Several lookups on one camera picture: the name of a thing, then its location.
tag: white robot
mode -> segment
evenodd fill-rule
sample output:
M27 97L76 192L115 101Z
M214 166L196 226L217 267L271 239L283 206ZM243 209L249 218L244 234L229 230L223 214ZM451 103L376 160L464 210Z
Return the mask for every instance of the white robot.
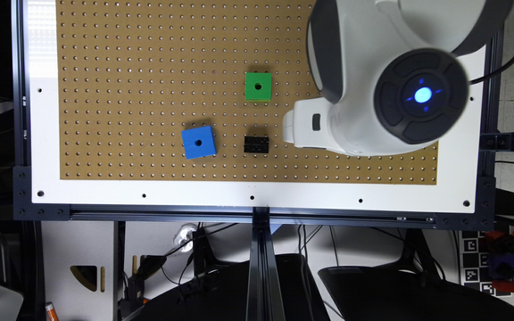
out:
M318 0L307 52L321 98L295 103L283 138L346 155L416 151L445 134L468 101L456 55L506 19L503 0Z

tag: brown pegboard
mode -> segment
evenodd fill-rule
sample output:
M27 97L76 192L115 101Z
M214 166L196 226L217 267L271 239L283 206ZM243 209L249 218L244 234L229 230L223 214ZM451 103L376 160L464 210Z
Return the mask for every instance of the brown pegboard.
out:
M312 1L57 1L62 179L435 184L437 144L357 158L282 139L295 101L319 96L307 63ZM269 72L270 103L245 100ZM186 160L183 129L210 125L217 155ZM244 154L244 136L269 154Z

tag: green block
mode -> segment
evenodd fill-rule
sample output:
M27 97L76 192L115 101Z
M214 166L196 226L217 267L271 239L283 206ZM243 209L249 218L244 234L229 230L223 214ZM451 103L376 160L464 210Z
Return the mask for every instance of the green block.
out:
M248 72L245 78L245 100L251 102L270 102L271 74Z

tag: cube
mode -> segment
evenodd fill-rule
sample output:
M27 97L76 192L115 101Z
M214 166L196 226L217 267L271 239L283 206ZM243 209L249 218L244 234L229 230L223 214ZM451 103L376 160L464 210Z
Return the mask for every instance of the cube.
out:
M186 159L215 155L215 144L211 126L182 130L182 142Z
M245 75L245 100L250 102L270 102L271 74L247 72Z

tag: white frame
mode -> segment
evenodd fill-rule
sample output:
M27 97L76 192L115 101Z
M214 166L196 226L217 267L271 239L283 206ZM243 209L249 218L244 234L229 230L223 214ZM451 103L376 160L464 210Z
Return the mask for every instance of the white frame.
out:
M27 11L26 77L34 203L475 211L481 84L469 89L475 100L468 103L461 119L439 142L436 185L60 179L55 1L28 0ZM470 78L481 76L485 49L460 61ZM37 196L38 191L44 191L44 196Z

